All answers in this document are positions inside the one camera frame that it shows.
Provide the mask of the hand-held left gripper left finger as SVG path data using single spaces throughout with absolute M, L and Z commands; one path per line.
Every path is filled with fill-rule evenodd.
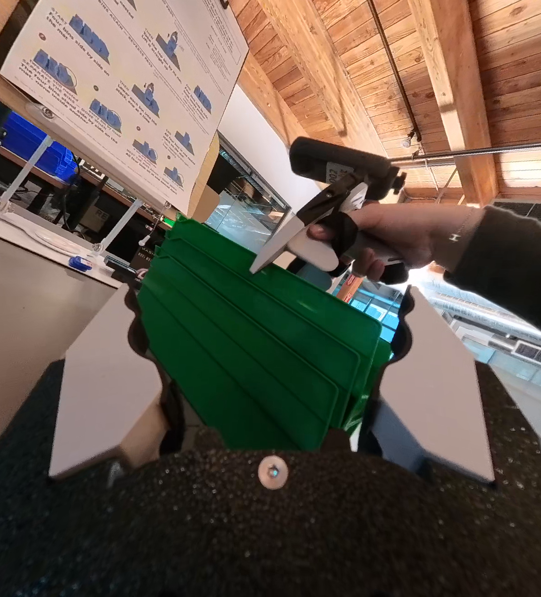
M 183 396 L 151 353 L 141 316 L 123 284 L 67 349 L 50 478 L 109 459 L 135 469 L 181 449 Z

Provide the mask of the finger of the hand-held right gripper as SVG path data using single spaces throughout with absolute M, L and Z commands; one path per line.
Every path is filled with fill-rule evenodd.
M 307 232 L 297 233 L 288 242 L 288 251 L 324 272 L 332 272 L 340 264 L 340 259 L 329 242 L 312 238 Z
M 267 265 L 274 263 L 277 258 L 281 257 L 287 251 L 288 244 L 304 227 L 304 222 L 297 215 L 293 215 L 261 247 L 258 255 L 252 262 L 250 273 L 256 274 Z

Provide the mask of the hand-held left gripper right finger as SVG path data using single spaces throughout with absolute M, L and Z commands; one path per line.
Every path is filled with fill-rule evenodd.
M 415 474 L 443 465 L 493 484 L 475 359 L 412 285 L 401 301 L 392 352 L 379 370 L 364 416 L 361 452 L 375 452 Z

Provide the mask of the person's right hand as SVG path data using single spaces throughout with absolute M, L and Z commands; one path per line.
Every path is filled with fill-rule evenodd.
M 410 269 L 435 263 L 453 273 L 485 210 L 462 205 L 370 204 L 350 214 Z

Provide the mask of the wooden board stand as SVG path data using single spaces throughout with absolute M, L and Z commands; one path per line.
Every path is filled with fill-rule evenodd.
M 190 201 L 189 218 L 205 223 L 220 204 L 220 194 L 208 185 L 204 186 L 197 201 Z

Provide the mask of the black ceiling rod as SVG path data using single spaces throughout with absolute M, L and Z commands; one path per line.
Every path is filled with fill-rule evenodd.
M 381 20 L 379 18 L 379 13 L 378 13 L 377 7 L 375 6 L 375 3 L 373 1 L 366 1 L 366 3 L 368 4 L 368 8 L 371 12 L 372 19 L 374 20 L 374 24 L 377 28 L 378 35 L 382 42 L 383 48 L 386 52 L 388 63 L 391 67 L 391 70 L 392 70 L 392 73 L 393 73 L 393 76 L 394 76 L 394 79 L 396 82 L 397 89 L 399 90 L 401 99 L 402 99 L 404 107 L 405 107 L 405 112 L 406 112 L 408 119 L 411 123 L 411 127 L 412 127 L 411 131 L 408 133 L 406 139 L 404 141 L 402 141 L 402 143 L 401 143 L 402 147 L 410 148 L 412 141 L 414 141 L 414 140 L 417 141 L 417 143 L 421 144 L 422 133 L 421 133 L 419 125 L 417 123 L 413 109 L 410 105 L 408 94 L 405 90 L 403 81 L 401 79 L 401 75 L 397 68 L 396 61 L 395 61 L 394 55 L 392 53 L 392 50 L 391 50 L 391 47 L 390 47 L 390 44 L 389 44 L 389 41 L 388 41 L 388 38 L 386 35 L 386 31 L 385 31 L 383 24 L 381 23 Z

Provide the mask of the white round puck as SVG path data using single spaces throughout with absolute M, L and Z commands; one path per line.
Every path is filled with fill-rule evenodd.
M 58 234 L 54 234 L 49 230 L 39 229 L 34 231 L 34 235 L 40 243 L 66 254 L 79 254 L 83 248 Z

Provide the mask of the long wooden work table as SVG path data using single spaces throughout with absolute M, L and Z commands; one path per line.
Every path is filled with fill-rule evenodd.
M 4 158 L 5 160 L 9 161 L 10 163 L 15 164 L 18 167 L 22 167 L 26 164 L 26 160 L 24 160 L 20 156 L 17 156 L 16 154 L 12 153 L 8 149 L 3 148 L 1 146 L 0 146 L 0 156 L 2 158 Z M 36 166 L 32 167 L 32 169 L 30 170 L 30 173 L 31 173 L 31 175 L 38 177 L 41 181 L 47 183 L 54 189 L 62 189 L 65 185 L 65 182 L 63 180 L 46 173 L 45 171 L 43 171 L 40 168 L 37 168 Z M 84 167 L 80 168 L 80 177 L 82 180 L 84 180 L 94 186 L 97 186 L 102 181 L 102 179 L 99 176 L 95 175 L 95 173 L 92 172 L 92 170 L 84 168 Z M 106 194 L 107 196 L 109 196 L 110 198 L 116 200 L 118 203 L 125 205 L 126 207 L 130 207 L 131 204 L 133 203 L 132 198 L 128 198 L 125 195 L 117 192 L 108 183 L 106 183 L 104 185 L 102 192 L 104 194 Z M 161 219 L 160 215 L 156 215 L 154 213 L 149 212 L 148 209 L 146 209 L 143 206 L 138 209 L 137 213 L 141 217 L 162 227 L 163 229 L 171 228 L 165 220 Z

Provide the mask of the white document stand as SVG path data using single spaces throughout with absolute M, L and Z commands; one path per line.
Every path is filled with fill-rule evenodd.
M 39 229 L 49 230 L 54 234 L 58 234 L 61 237 L 77 243 L 83 250 L 75 255 L 53 250 L 37 241 L 34 231 Z M 103 257 L 88 256 L 93 249 L 92 244 L 77 235 L 73 235 L 62 227 L 56 226 L 49 220 L 45 220 L 34 213 L 28 212 L 28 210 L 13 202 L 9 203 L 9 207 L 6 211 L 0 211 L 0 240 L 10 243 L 17 248 L 29 251 L 38 257 L 45 258 L 56 265 L 66 268 L 72 273 L 84 275 L 108 287 L 117 289 L 121 286 L 121 283 L 118 280 L 112 278 L 113 270 L 105 266 Z M 70 268 L 68 261 L 72 256 L 87 258 L 93 263 L 93 270 L 82 273 Z

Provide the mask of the wooden support post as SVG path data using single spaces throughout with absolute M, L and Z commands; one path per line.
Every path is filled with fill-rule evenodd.
M 363 276 L 356 275 L 351 269 L 346 270 L 337 287 L 336 298 L 345 303 L 350 303 L 363 281 Z

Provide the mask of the glass partition wall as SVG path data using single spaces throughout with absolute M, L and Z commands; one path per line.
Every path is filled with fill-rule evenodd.
M 220 148 L 207 187 L 219 199 L 205 224 L 259 252 L 291 208 L 221 133 L 218 138 Z

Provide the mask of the silver air duct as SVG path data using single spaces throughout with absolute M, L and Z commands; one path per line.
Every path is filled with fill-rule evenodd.
M 503 334 L 541 342 L 541 330 L 508 310 L 443 280 L 429 280 L 422 292 L 434 307 L 470 319 Z

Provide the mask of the wall vent grille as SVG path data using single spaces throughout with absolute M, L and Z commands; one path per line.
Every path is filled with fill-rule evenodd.
M 518 358 L 541 367 L 541 347 L 525 341 L 518 341 L 511 350 Z

